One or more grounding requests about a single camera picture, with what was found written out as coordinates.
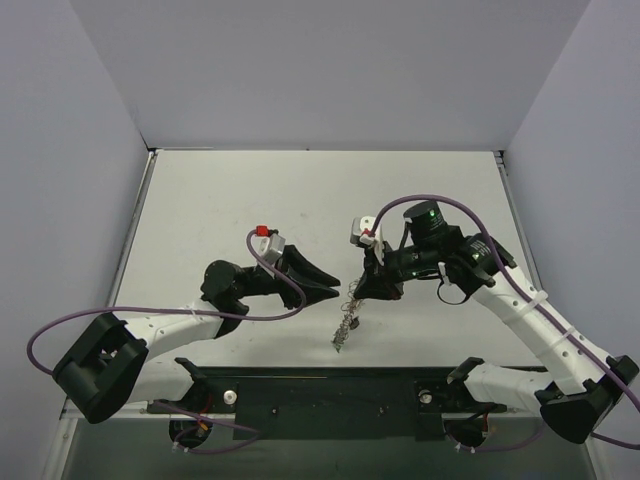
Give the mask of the large silver keyring disc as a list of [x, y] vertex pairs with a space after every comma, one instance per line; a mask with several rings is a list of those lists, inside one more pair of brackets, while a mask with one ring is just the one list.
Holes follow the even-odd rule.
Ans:
[[331, 344], [337, 353], [344, 347], [350, 332], [359, 325], [358, 312], [362, 307], [363, 301], [355, 298], [355, 290], [358, 283], [358, 280], [354, 280], [349, 284], [347, 300], [340, 308], [342, 318], [331, 340]]

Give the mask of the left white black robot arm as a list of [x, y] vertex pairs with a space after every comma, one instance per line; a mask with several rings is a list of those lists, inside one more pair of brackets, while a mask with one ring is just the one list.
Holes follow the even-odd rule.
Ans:
[[160, 355], [234, 331], [249, 312], [245, 297], [277, 295], [289, 311], [338, 297], [339, 279], [309, 262], [293, 245], [267, 254], [254, 267], [225, 260], [205, 270], [200, 298], [184, 312], [122, 319], [95, 317], [53, 369], [53, 380], [97, 424], [127, 403], [169, 400], [200, 408], [204, 384]]

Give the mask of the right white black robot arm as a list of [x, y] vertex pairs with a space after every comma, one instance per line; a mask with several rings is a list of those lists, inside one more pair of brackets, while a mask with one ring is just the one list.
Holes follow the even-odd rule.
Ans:
[[363, 249], [357, 300], [398, 300], [411, 280], [436, 279], [457, 287], [508, 327], [543, 365], [541, 372], [497, 366], [470, 357], [447, 378], [449, 402], [468, 409], [497, 404], [541, 416], [561, 438], [582, 444], [639, 374], [628, 356], [614, 357], [583, 336], [555, 310], [514, 257], [481, 227], [464, 235], [446, 222], [439, 204], [416, 202], [404, 215], [398, 248], [383, 238], [380, 221], [354, 219], [350, 241]]

